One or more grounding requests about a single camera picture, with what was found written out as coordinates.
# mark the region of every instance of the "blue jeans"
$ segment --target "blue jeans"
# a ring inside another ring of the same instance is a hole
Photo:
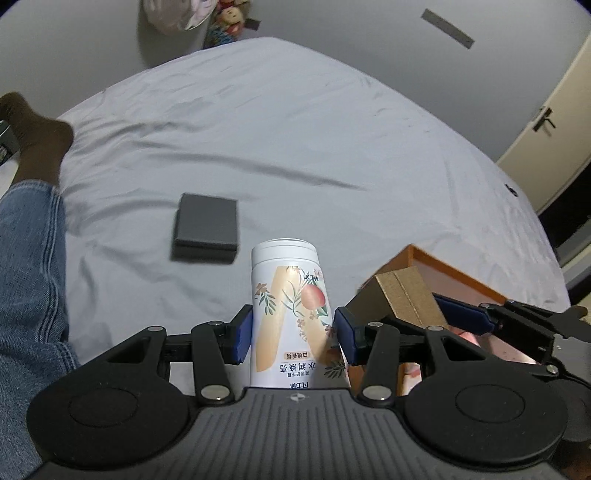
[[[27,180],[0,200],[0,479],[41,460],[25,418],[33,397],[78,366],[67,342],[64,207],[55,187]]]

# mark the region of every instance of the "plush doll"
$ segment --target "plush doll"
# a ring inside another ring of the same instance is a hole
[[[220,0],[216,16],[207,32],[205,48],[236,41],[244,28],[249,7],[248,0]]]

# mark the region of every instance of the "bed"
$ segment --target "bed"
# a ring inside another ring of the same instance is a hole
[[[375,79],[274,38],[201,51],[62,116],[70,339],[86,362],[148,325],[169,334],[251,302],[250,251],[303,238],[347,303],[409,243],[502,294],[569,305],[528,200],[477,148]],[[509,191],[515,190],[518,196]],[[238,200],[232,265],[172,261],[178,200]],[[237,388],[248,369],[230,370]],[[173,382],[191,392],[190,370]]]

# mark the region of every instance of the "blue gripper pad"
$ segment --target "blue gripper pad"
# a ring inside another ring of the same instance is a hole
[[[462,301],[450,299],[443,295],[433,294],[443,316],[449,325],[461,328],[475,335],[483,335],[494,330],[486,309],[476,307]]]
[[[244,305],[229,325],[230,352],[234,365],[246,358],[252,339],[252,305]]]
[[[355,325],[352,324],[352,314],[346,307],[339,307],[335,311],[336,336],[349,365],[357,365],[357,345],[355,343]]]

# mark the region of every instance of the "white cylindrical container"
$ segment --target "white cylindrical container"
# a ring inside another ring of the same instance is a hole
[[[314,246],[278,238],[252,249],[251,386],[348,387]]]

